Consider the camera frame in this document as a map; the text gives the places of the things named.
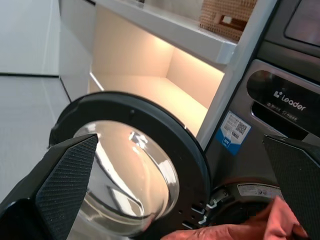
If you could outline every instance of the white wall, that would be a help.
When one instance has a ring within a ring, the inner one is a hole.
[[[58,75],[58,0],[3,0],[0,73]]]

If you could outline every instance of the washing machine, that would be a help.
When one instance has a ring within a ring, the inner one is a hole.
[[[205,151],[177,118],[144,98],[98,92],[73,101],[49,145],[90,133],[99,138],[73,237],[160,239],[241,224],[283,197],[263,139],[320,145],[319,39],[313,30],[310,38],[294,37],[301,21],[320,28],[308,14],[319,6],[280,2]]]

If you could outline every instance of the floor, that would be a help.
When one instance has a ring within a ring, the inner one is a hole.
[[[0,202],[42,159],[68,103],[58,78],[0,76]]]

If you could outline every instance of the laundry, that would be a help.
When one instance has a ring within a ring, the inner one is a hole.
[[[295,240],[295,236],[308,237],[288,204],[277,196],[266,209],[243,224],[180,230],[161,240]]]

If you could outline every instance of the shelf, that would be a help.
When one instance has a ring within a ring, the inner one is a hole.
[[[91,78],[102,91],[130,93],[157,103],[183,122],[194,136],[207,114],[203,105],[165,77],[91,74]]]
[[[197,21],[135,0],[96,0],[96,3],[221,70],[230,62],[237,46],[200,28]]]

